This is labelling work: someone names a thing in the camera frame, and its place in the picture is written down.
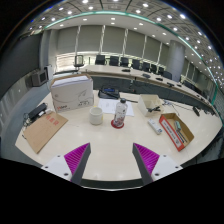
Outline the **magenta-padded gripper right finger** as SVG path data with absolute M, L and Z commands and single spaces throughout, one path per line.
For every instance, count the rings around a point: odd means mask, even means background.
M 182 167 L 168 155 L 159 155 L 137 143 L 133 144 L 132 153 L 137 162 L 144 185 L 164 178 L 182 169 Z

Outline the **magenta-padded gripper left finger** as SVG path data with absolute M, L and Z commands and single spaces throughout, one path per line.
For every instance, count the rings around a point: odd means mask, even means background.
M 91 146 L 86 143 L 65 155 L 56 155 L 42 169 L 80 185 L 90 153 Z

